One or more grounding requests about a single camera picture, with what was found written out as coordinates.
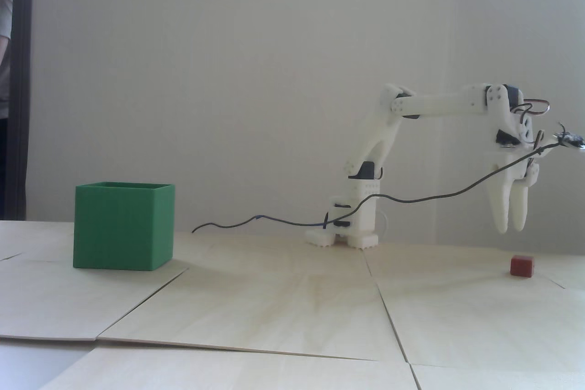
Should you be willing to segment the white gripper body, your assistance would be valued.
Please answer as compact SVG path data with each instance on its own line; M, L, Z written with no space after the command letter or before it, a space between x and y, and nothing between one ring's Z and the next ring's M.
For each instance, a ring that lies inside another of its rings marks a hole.
M487 180L496 177L510 181L535 181L539 175L541 152L530 148L496 148L485 153Z

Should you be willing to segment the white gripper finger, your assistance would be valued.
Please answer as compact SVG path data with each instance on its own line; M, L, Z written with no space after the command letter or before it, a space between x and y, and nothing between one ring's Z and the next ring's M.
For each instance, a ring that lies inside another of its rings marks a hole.
M508 229L508 215L512 180L489 179L487 196L496 229L504 234Z
M528 214L528 191L539 177L539 164L528 166L522 179L514 180L510 193L510 214L516 231L522 231Z

